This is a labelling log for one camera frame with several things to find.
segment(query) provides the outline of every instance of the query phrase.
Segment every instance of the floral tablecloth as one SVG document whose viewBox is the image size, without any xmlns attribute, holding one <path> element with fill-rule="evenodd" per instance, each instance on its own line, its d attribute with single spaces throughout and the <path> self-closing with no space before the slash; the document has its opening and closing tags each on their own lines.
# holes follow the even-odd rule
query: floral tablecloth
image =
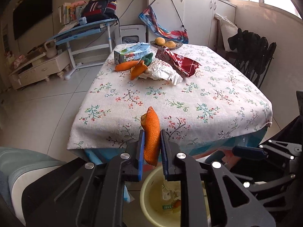
<svg viewBox="0 0 303 227">
<path fill-rule="evenodd" d="M 195 75 L 175 86 L 149 78 L 130 81 L 129 71 L 115 71 L 112 52 L 75 118 L 68 149 L 125 148 L 138 139 L 140 117 L 150 106 L 169 140 L 185 150 L 271 125 L 270 101 L 221 56 L 208 47 L 186 44 L 173 52 L 200 64 Z"/>
</svg>

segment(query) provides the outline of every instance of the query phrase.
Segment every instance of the television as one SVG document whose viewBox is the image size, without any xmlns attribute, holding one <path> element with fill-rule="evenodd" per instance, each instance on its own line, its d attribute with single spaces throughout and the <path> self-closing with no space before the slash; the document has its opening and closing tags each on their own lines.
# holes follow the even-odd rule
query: television
<svg viewBox="0 0 303 227">
<path fill-rule="evenodd" d="M 23 0 L 13 12 L 15 40 L 52 12 L 52 0 Z"/>
</svg>

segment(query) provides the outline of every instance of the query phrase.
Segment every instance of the white crumpled paper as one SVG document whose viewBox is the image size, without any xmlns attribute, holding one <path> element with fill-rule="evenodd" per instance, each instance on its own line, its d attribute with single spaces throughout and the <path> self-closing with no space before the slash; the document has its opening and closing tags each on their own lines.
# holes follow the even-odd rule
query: white crumpled paper
<svg viewBox="0 0 303 227">
<path fill-rule="evenodd" d="M 171 81 L 173 85 L 177 85 L 183 81 L 183 78 L 171 65 L 159 59 L 155 59 L 139 77 L 144 79 L 152 78 L 153 80 L 164 79 Z"/>
</svg>

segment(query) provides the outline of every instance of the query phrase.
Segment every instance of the wooden chair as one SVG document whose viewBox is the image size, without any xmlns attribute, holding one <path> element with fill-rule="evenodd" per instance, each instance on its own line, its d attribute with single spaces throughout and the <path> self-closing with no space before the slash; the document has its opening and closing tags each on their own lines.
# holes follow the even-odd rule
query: wooden chair
<svg viewBox="0 0 303 227">
<path fill-rule="evenodd" d="M 214 45 L 215 47 L 215 52 L 217 54 L 219 54 L 220 56 L 222 56 L 225 60 L 229 60 L 230 58 L 232 59 L 237 59 L 238 54 L 235 52 L 226 52 L 224 45 L 223 46 L 219 46 L 219 34 L 220 34 L 220 21 L 219 19 L 216 18 L 217 21 L 217 34 L 216 34 L 216 44 Z"/>
</svg>

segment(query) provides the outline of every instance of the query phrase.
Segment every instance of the backpack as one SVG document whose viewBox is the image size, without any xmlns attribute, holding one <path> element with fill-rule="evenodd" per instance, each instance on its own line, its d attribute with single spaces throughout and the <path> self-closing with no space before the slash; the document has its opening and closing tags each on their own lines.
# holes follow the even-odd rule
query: backpack
<svg viewBox="0 0 303 227">
<path fill-rule="evenodd" d="M 115 11 L 117 0 L 90 0 L 82 11 L 81 17 L 86 17 L 87 23 L 105 19 L 117 19 Z"/>
</svg>

